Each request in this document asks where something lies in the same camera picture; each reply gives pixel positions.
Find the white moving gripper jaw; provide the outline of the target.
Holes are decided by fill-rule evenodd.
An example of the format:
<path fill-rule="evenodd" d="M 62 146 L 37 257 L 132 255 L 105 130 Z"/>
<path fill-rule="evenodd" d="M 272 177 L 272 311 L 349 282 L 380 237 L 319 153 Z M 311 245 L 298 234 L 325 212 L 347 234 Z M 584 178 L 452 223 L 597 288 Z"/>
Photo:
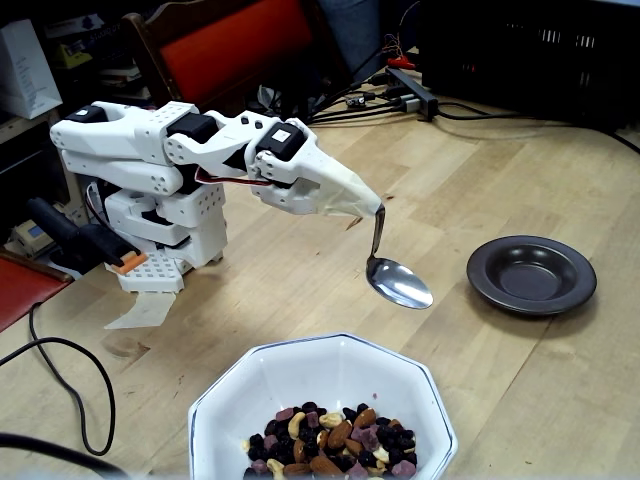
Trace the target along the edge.
<path fill-rule="evenodd" d="M 294 155 L 294 170 L 305 180 L 316 183 L 322 194 L 336 193 L 351 180 L 351 171 L 321 150 L 318 138 L 310 132 Z"/>

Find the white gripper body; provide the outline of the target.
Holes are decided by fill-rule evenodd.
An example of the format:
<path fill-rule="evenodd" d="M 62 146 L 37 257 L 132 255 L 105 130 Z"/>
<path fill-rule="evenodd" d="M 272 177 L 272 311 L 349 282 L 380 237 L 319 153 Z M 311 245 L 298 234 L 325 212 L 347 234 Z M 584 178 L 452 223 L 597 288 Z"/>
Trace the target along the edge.
<path fill-rule="evenodd" d="M 294 156 L 306 140 L 292 123 L 276 121 L 255 144 L 252 155 L 252 193 L 263 203 L 294 215 L 306 214 L 294 170 Z"/>

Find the white fixed gripper jaw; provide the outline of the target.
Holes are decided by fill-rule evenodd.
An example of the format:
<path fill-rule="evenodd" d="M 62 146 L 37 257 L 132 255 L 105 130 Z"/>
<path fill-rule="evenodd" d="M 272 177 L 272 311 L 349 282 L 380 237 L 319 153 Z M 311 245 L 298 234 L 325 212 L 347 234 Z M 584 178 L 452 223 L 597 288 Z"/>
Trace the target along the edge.
<path fill-rule="evenodd" d="M 300 213 L 302 215 L 323 214 L 325 199 L 321 185 L 316 182 L 303 182 L 300 187 Z"/>

